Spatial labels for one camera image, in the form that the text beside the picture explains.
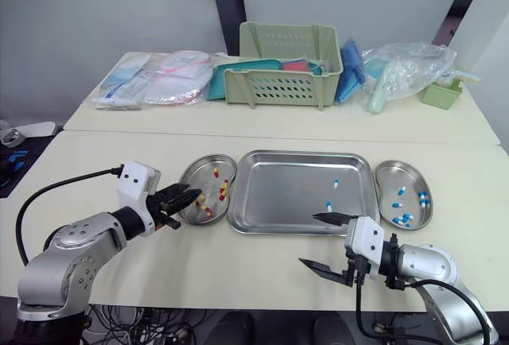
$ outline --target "stainless steel tray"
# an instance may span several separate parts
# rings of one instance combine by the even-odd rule
[[[381,216],[393,226],[404,230],[418,230],[431,220],[433,215],[433,198],[424,177],[412,166],[401,161],[384,161],[375,170],[377,193]],[[402,196],[398,195],[401,187],[406,187]],[[426,192],[428,204],[421,207],[419,192]],[[401,203],[402,207],[392,207],[393,203]],[[410,227],[402,227],[393,222],[403,214],[411,214],[408,220]]]
[[[255,150],[239,162],[227,217],[243,233],[345,235],[346,227],[312,218],[327,211],[327,202],[333,211],[379,221],[366,160],[348,153]]]
[[[214,169],[218,169],[219,176],[214,176]],[[212,154],[194,161],[182,174],[179,180],[182,184],[190,184],[191,188],[201,188],[205,198],[204,204],[212,209],[212,218],[196,204],[187,206],[179,211],[178,217],[187,224],[201,225],[221,219],[228,209],[231,183],[237,173],[237,165],[229,156]],[[227,194],[224,200],[219,199],[220,188],[228,180]]]

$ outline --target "small green container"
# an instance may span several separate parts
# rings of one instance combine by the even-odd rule
[[[433,105],[441,109],[449,109],[462,92],[460,80],[455,79],[451,87],[442,87],[437,83],[430,84],[422,94],[424,104]]]

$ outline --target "black cable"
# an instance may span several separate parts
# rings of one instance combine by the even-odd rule
[[[437,345],[443,345],[438,339],[432,339],[431,337],[425,337],[423,335],[381,335],[369,333],[363,327],[362,315],[361,315],[361,295],[363,285],[357,283],[357,294],[356,294],[356,321],[360,332],[370,339],[414,339],[416,341],[424,341],[427,343],[435,343]]]
[[[484,319],[484,316],[480,312],[480,310],[472,302],[472,300],[470,300],[468,298],[468,296],[465,295],[463,292],[461,292],[458,288],[455,288],[452,285],[444,283],[443,281],[432,280],[432,279],[425,279],[425,280],[421,280],[421,281],[416,281],[416,282],[414,282],[412,284],[406,285],[406,287],[417,288],[417,287],[420,287],[422,285],[428,285],[428,284],[438,285],[439,287],[445,288],[445,289],[451,291],[452,293],[454,293],[460,299],[462,299],[470,307],[470,309],[474,312],[474,314],[476,315],[477,319],[479,320],[480,326],[481,326],[481,328],[483,330],[483,345],[489,345],[489,343],[490,343],[490,328],[488,326],[488,323]]]
[[[85,174],[83,176],[76,176],[76,177],[70,178],[68,180],[62,180],[60,182],[56,182],[55,184],[50,184],[49,186],[42,188],[41,190],[39,190],[38,192],[36,192],[32,196],[30,196],[23,203],[23,206],[21,206],[21,209],[17,214],[16,227],[15,227],[17,250],[19,251],[19,256],[21,256],[21,260],[23,261],[23,264],[26,266],[29,263],[29,259],[26,256],[25,246],[23,245],[23,237],[21,235],[21,224],[23,223],[23,216],[25,215],[26,209],[38,196],[41,196],[45,192],[53,190],[54,188],[59,188],[60,186],[64,186],[66,184],[72,184],[72,183],[78,182],[80,180],[88,180],[88,179],[94,178],[96,176],[103,176],[106,174],[114,174],[116,176],[120,176],[120,174],[122,173],[122,169],[123,169],[123,165],[118,168],[101,170],[100,172],[91,172],[90,174]]]

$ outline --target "blue and white capsule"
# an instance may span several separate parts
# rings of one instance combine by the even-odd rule
[[[393,218],[392,221],[401,227],[405,226],[405,223],[399,220],[399,218]]]

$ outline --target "white plastic package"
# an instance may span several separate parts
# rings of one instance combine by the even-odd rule
[[[150,74],[136,75],[149,60],[147,52],[137,52],[120,63],[99,87],[98,97],[92,101],[98,109],[137,110],[143,102],[143,88]]]
[[[161,70],[166,75],[187,78],[197,77],[211,67],[211,56],[200,51],[177,51],[161,62]]]
[[[194,103],[208,86],[212,74],[212,68],[193,78],[160,74],[146,88],[145,102],[161,105]]]
[[[395,43],[363,52],[369,111],[380,113],[387,100],[415,95],[447,71],[455,58],[452,49],[428,43]]]
[[[176,105],[194,103],[210,82],[212,58],[205,52],[178,51],[163,59],[145,89],[145,102]]]

